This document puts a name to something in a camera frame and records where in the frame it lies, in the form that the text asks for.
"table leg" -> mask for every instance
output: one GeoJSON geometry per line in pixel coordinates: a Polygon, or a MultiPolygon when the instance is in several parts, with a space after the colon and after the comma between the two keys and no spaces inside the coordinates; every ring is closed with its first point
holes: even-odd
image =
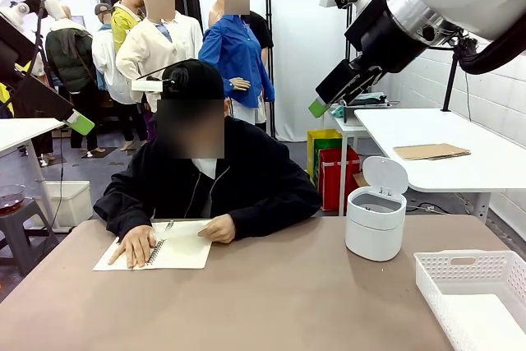
{"type": "Polygon", "coordinates": [[[354,135],[353,137],[353,151],[358,153],[358,136],[354,135]]]}
{"type": "Polygon", "coordinates": [[[344,216],[345,207],[345,173],[347,171],[347,135],[342,135],[342,162],[339,175],[339,211],[340,217],[344,216]]]}
{"type": "MultiPolygon", "coordinates": [[[[46,180],[42,174],[42,169],[40,168],[39,159],[36,156],[35,148],[31,140],[26,141],[25,146],[27,147],[27,156],[30,161],[30,166],[32,168],[33,174],[35,176],[35,181],[37,182],[40,190],[40,195],[42,196],[42,202],[44,203],[46,219],[49,224],[53,222],[53,208],[51,206],[51,196],[49,196],[48,188],[46,186],[46,180]]],[[[53,224],[53,230],[58,229],[60,226],[57,221],[53,224]]]]}
{"type": "Polygon", "coordinates": [[[475,202],[473,203],[473,212],[471,214],[479,218],[483,223],[486,223],[490,199],[490,192],[479,192],[475,194],[475,202]]]}

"white table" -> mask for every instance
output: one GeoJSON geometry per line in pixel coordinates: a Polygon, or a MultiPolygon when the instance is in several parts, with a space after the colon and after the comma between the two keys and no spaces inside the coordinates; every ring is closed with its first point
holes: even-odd
{"type": "Polygon", "coordinates": [[[385,156],[402,164],[409,186],[420,192],[475,192],[473,215],[486,221],[492,192],[526,191],[526,149],[454,113],[439,109],[358,110],[357,118],[385,156]],[[404,160],[404,145],[448,143],[471,155],[404,160]]]}
{"type": "MultiPolygon", "coordinates": [[[[33,147],[31,139],[40,136],[45,132],[61,127],[62,125],[63,122],[57,121],[54,118],[0,119],[0,131],[2,131],[0,133],[0,153],[20,145],[25,145],[27,147],[31,170],[35,176],[35,181],[39,186],[45,208],[44,214],[46,215],[49,224],[53,222],[54,217],[53,208],[51,206],[51,197],[49,196],[44,175],[40,169],[39,159],[36,156],[35,148],[33,147]]],[[[61,230],[57,221],[53,224],[53,230],[55,232],[61,230]]]]}
{"type": "Polygon", "coordinates": [[[347,141],[349,137],[353,138],[353,150],[358,152],[358,138],[369,137],[367,129],[358,121],[357,118],[348,118],[344,123],[343,118],[336,118],[329,113],[329,117],[334,121],[336,130],[342,135],[342,159],[341,172],[339,175],[339,210],[338,215],[344,215],[345,208],[345,172],[347,171],[347,141]]]}

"green jacket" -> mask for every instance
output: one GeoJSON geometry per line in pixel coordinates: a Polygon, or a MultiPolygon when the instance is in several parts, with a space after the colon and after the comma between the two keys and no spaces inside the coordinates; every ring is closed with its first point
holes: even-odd
{"type": "Polygon", "coordinates": [[[142,12],[140,15],[134,14],[130,9],[123,6],[120,2],[115,3],[112,13],[112,32],[113,42],[115,44],[115,53],[121,48],[122,43],[130,30],[132,30],[143,19],[142,12]]]}
{"type": "Polygon", "coordinates": [[[49,66],[69,92],[77,93],[90,83],[96,84],[91,42],[84,26],[68,19],[56,21],[46,36],[49,66]]]}

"table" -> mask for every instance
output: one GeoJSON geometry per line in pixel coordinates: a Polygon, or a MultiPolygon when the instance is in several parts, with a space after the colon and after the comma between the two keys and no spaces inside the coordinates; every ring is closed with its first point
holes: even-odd
{"type": "MultiPolygon", "coordinates": [[[[51,197],[42,170],[40,169],[39,159],[36,156],[35,148],[31,139],[61,127],[64,123],[55,118],[12,118],[0,119],[0,153],[13,147],[25,145],[27,147],[28,159],[31,171],[35,176],[35,181],[39,187],[42,201],[44,203],[44,214],[49,224],[53,222],[54,212],[51,206],[51,197]]],[[[55,221],[53,231],[60,232],[60,224],[55,221]]]]}
{"type": "Polygon", "coordinates": [[[358,110],[356,116],[385,156],[402,164],[420,192],[476,192],[473,215],[486,220],[492,192],[526,191],[526,149],[455,113],[439,109],[358,110]],[[404,160],[394,148],[449,143],[471,155],[404,160]]]}
{"type": "Polygon", "coordinates": [[[214,244],[204,270],[94,272],[113,236],[86,221],[0,304],[0,349],[451,351],[413,254],[506,249],[468,215],[408,216],[383,263],[349,252],[344,230],[328,217],[214,244]]]}
{"type": "Polygon", "coordinates": [[[347,123],[344,122],[343,118],[336,118],[334,115],[330,115],[336,126],[336,130],[342,135],[342,159],[339,174],[339,211],[338,215],[344,215],[345,209],[345,172],[347,171],[347,142],[349,137],[353,138],[353,150],[358,152],[358,138],[369,137],[367,129],[358,121],[357,118],[348,119],[347,123]]]}

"tray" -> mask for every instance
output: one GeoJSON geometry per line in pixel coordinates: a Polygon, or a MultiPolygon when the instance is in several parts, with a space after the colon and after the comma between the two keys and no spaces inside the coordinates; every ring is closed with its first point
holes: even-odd
{"type": "Polygon", "coordinates": [[[486,351],[493,343],[500,345],[496,351],[526,349],[509,346],[510,342],[522,346],[526,339],[526,262],[515,252],[443,251],[414,257],[417,286],[455,351],[486,351]],[[457,295],[464,296],[459,300],[457,295]],[[466,298],[473,306],[468,312],[471,321],[459,310],[463,303],[466,311],[466,298]],[[489,313],[495,310],[486,309],[486,302],[496,302],[501,307],[497,311],[504,315],[497,319],[489,313]],[[496,325],[491,330],[480,330],[484,325],[473,330],[483,320],[495,320],[491,325],[496,325]],[[497,328],[504,322],[504,328],[497,328]]]}

